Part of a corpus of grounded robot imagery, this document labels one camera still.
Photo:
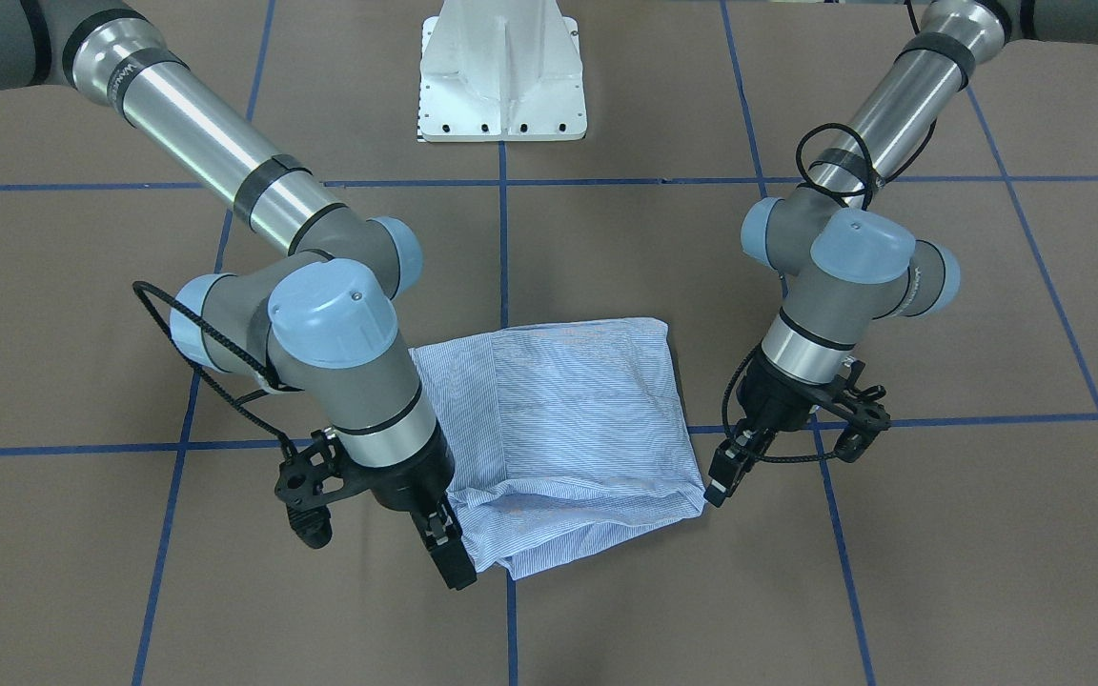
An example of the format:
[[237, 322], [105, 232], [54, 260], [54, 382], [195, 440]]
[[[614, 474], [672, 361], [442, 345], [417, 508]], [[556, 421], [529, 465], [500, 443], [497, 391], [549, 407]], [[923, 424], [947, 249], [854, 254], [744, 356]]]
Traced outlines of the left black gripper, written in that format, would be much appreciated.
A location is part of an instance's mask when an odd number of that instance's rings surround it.
[[735, 425], [733, 437], [716, 447], [704, 498], [714, 507], [731, 496], [746, 474], [766, 456], [768, 445], [778, 432], [800, 430], [818, 407], [814, 387], [781, 373], [763, 353], [753, 353], [737, 383], [736, 400], [744, 417]]

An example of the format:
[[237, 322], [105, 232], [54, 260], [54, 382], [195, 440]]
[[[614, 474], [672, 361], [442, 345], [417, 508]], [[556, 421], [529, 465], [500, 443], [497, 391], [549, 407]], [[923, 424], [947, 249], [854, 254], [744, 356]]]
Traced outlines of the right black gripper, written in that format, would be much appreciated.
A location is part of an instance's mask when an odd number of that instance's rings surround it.
[[446, 495], [453, 481], [455, 460], [440, 425], [426, 445], [401, 463], [365, 466], [348, 452], [336, 461], [336, 476], [360, 483], [391, 511], [413, 513], [421, 542], [448, 589], [463, 591], [477, 582], [474, 560], [464, 548], [462, 527]]

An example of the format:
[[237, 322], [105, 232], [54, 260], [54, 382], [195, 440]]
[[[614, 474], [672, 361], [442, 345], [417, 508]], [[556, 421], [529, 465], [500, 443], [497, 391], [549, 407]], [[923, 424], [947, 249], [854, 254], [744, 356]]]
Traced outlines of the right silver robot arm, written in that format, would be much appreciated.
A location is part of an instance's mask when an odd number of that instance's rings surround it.
[[133, 291], [197, 376], [277, 440], [274, 495], [302, 543], [330, 543], [330, 504], [371, 494], [408, 514], [449, 589], [474, 583], [452, 449], [394, 310], [421, 278], [414, 232], [358, 217], [123, 1], [0, 1], [0, 91], [38, 86], [114, 111], [280, 254]]

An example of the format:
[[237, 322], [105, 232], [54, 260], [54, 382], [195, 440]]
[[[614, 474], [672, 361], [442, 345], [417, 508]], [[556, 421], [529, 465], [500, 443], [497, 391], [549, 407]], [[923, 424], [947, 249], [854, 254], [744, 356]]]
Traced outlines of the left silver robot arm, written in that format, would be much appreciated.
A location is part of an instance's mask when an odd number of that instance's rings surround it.
[[920, 317], [957, 295], [962, 269], [946, 248], [871, 211], [909, 168], [942, 109], [973, 74], [1013, 42], [1098, 45], [1098, 1], [932, 1], [849, 123], [824, 123], [833, 139], [811, 160], [796, 149], [802, 183], [746, 214], [743, 252], [792, 285], [760, 342], [724, 391], [743, 409], [722, 418], [705, 501], [720, 507], [760, 463], [784, 463], [770, 447], [804, 429], [817, 411], [844, 426], [819, 459], [854, 463], [890, 427], [884, 387], [859, 387], [853, 353], [873, 320]]

